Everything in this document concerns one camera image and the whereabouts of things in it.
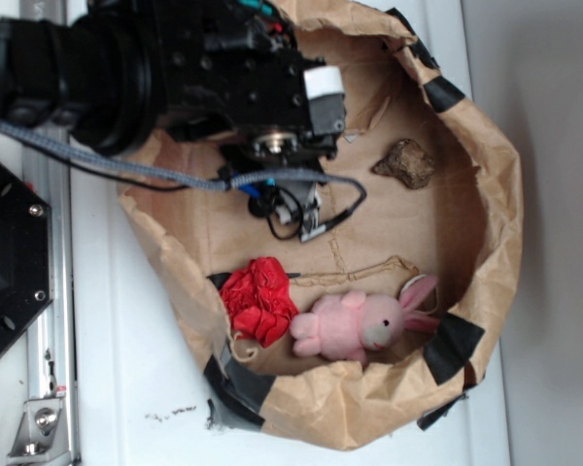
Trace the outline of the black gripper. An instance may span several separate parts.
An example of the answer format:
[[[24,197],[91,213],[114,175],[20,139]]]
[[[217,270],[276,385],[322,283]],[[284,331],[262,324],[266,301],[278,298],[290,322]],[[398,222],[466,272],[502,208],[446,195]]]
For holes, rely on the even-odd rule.
[[[337,154],[345,129],[338,67],[305,57],[267,1],[154,1],[161,73],[155,124],[181,142],[229,140],[256,161]]]

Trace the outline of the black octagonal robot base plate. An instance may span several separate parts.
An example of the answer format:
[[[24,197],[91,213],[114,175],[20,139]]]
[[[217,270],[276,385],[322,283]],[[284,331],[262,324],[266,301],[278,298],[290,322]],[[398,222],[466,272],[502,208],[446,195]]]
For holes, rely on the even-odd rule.
[[[0,163],[0,358],[51,302],[50,213]]]

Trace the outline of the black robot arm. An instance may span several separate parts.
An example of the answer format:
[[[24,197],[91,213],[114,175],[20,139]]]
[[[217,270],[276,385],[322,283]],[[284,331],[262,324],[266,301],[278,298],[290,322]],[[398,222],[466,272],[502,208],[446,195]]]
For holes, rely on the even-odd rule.
[[[0,19],[0,121],[62,126],[104,155],[160,128],[255,161],[334,157],[344,94],[267,1],[92,1],[69,26]]]

